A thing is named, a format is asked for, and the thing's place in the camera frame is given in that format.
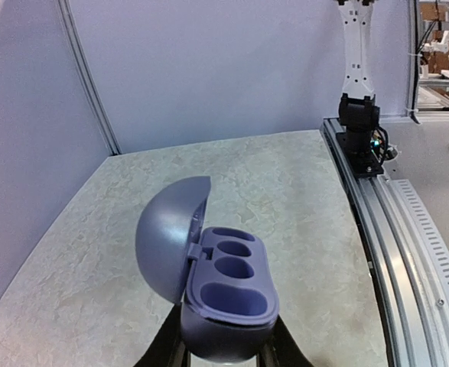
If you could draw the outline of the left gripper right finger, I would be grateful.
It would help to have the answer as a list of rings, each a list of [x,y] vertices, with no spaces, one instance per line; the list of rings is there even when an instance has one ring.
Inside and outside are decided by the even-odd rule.
[[[271,337],[260,349],[260,366],[265,367],[313,367],[302,353],[284,321],[278,317]]]

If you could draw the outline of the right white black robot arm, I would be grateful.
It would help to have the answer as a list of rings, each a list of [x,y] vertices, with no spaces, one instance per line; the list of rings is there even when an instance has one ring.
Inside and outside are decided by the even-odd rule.
[[[339,1],[343,22],[345,77],[340,97],[340,124],[346,129],[346,152],[371,152],[371,136],[379,126],[380,108],[370,70],[373,1]]]

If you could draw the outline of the purple earbud charging case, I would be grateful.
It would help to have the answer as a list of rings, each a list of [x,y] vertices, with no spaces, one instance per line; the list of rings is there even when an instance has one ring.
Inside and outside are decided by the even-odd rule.
[[[252,359],[272,334],[279,300],[265,244],[227,227],[205,228],[208,176],[178,180],[140,215],[135,254],[148,286],[180,311],[187,349],[215,363]]]

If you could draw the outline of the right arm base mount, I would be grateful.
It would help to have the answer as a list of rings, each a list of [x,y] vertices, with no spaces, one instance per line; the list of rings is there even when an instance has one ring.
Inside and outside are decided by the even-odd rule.
[[[338,132],[336,140],[355,178],[384,174],[383,164],[399,154],[389,142],[389,134],[383,127],[370,132]]]

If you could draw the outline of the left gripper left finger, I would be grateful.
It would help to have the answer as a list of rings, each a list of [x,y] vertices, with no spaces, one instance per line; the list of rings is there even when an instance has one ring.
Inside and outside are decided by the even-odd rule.
[[[134,367],[190,365],[190,352],[181,336],[181,306],[174,305],[145,354]]]

